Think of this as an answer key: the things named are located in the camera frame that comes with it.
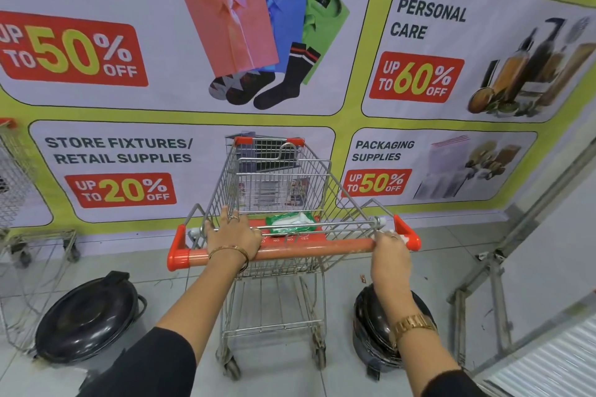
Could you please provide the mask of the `person's left hand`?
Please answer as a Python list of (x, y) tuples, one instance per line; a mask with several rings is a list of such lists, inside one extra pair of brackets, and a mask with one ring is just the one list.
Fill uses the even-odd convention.
[[(240, 234), (205, 235), (208, 256), (209, 253), (212, 252), (215, 248), (231, 244), (243, 248), (249, 256), (249, 261), (254, 259), (260, 248), (260, 245), (262, 244), (262, 232), (259, 229), (253, 229), (250, 227), (247, 215), (240, 215), (240, 217), (242, 220), (242, 232)], [(232, 266), (221, 263), (215, 264), (215, 261), (213, 261), (212, 263), (209, 263), (208, 261), (207, 268), (213, 270), (227, 270), (235, 272)]]

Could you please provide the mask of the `person's right hand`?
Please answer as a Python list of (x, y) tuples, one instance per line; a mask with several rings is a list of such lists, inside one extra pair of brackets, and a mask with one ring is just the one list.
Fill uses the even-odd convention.
[(371, 278), (377, 297), (391, 299), (410, 293), (411, 255), (406, 246), (374, 245), (371, 259)]

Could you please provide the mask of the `steel shopping cart orange handle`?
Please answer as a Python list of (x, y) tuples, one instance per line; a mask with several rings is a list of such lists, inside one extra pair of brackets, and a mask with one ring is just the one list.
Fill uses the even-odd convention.
[[(167, 258), (170, 271), (204, 266), (208, 261), (205, 224), (191, 228), (200, 213), (218, 225), (224, 206), (247, 215), (262, 232), (255, 258), (240, 272), (220, 311), (215, 356), (224, 376), (242, 372), (234, 357), (235, 340), (252, 335), (298, 331), (306, 334), (318, 370), (327, 364), (325, 273), (349, 255), (371, 252), (377, 230), (406, 237), (409, 250), (421, 248), (419, 236), (398, 215), (374, 198), (358, 203), (347, 184), (332, 175), (302, 138), (257, 136), (245, 132), (226, 138), (227, 157), (206, 209), (198, 203), (179, 225)], [(273, 235), (265, 218), (310, 211), (317, 230)]]

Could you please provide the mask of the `person's left forearm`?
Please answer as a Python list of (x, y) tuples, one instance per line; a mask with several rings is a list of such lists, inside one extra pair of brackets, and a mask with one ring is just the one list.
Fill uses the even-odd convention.
[(233, 271), (208, 269), (206, 265), (157, 326), (180, 334), (200, 355), (236, 275)]

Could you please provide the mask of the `person's right forearm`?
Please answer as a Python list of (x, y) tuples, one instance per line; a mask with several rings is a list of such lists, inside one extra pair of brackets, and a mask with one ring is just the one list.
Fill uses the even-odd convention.
[[(407, 285), (398, 283), (382, 287), (380, 282), (375, 282), (374, 287), (392, 326), (403, 324), (406, 318), (421, 315)], [(443, 347), (433, 328), (410, 328), (398, 335), (397, 347), (414, 397), (422, 397), (434, 378), (446, 372), (461, 372), (458, 363)]]

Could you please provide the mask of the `thin gold bangle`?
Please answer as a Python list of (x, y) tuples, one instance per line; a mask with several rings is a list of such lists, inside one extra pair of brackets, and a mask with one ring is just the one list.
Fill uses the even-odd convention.
[(221, 263), (232, 266), (238, 274), (244, 271), (249, 263), (247, 252), (237, 245), (223, 245), (215, 248), (208, 256), (209, 263)]

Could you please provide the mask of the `green and white packet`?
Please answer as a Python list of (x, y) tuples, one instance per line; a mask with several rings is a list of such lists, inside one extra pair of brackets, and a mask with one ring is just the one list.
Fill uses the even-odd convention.
[(310, 211), (288, 212), (265, 218), (265, 226), (273, 235), (313, 232), (317, 230), (317, 223)]

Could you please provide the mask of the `gold wristwatch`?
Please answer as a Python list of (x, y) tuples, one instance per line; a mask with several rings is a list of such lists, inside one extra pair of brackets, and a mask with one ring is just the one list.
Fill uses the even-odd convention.
[(391, 345), (394, 350), (398, 350), (398, 342), (406, 333), (417, 330), (431, 330), (437, 332), (437, 327), (432, 318), (423, 313), (406, 316), (390, 327)]

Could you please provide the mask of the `black helmet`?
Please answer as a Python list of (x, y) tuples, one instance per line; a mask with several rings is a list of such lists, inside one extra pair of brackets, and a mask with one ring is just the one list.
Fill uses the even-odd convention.
[(111, 271), (72, 289), (43, 315), (34, 336), (37, 357), (67, 365), (89, 361), (140, 327), (147, 299), (130, 282), (130, 274)]
[(365, 365), (368, 378), (379, 381), (381, 374), (400, 370), (404, 364), (390, 339), (386, 314), (376, 296), (374, 285), (364, 287), (354, 302), (352, 342)]

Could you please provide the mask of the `black right sleeve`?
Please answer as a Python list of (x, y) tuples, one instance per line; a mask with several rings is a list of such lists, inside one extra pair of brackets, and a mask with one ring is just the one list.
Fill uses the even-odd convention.
[(459, 370), (445, 371), (432, 378), (420, 397), (489, 397), (468, 374)]

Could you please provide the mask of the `black sleeve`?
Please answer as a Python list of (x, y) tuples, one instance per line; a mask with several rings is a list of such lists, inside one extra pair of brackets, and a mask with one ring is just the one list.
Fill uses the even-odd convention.
[(190, 397), (197, 360), (180, 334), (155, 327), (77, 397)]
[(468, 374), (459, 370), (445, 371), (432, 378), (420, 397), (489, 397)]

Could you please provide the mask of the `black left sleeve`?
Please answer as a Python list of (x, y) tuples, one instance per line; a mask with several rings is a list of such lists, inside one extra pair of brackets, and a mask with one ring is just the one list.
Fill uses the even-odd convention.
[(77, 397), (190, 397), (197, 360), (180, 334), (155, 327)]

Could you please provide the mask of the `white roller shutter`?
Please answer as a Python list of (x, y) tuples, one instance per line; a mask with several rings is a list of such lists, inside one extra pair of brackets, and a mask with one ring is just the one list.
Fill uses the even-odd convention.
[(499, 397), (596, 397), (596, 314), (493, 373)]

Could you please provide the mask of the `grey metal door frame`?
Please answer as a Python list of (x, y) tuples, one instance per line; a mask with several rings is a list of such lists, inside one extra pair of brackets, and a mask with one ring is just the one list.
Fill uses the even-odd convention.
[(473, 377), (596, 312), (596, 136), (448, 297), (451, 348)]

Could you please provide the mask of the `printed wall banner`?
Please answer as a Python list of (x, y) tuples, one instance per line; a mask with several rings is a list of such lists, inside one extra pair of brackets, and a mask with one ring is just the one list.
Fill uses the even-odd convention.
[(401, 214), (503, 207), (594, 107), (596, 0), (0, 0), (14, 227), (169, 230), (241, 134)]

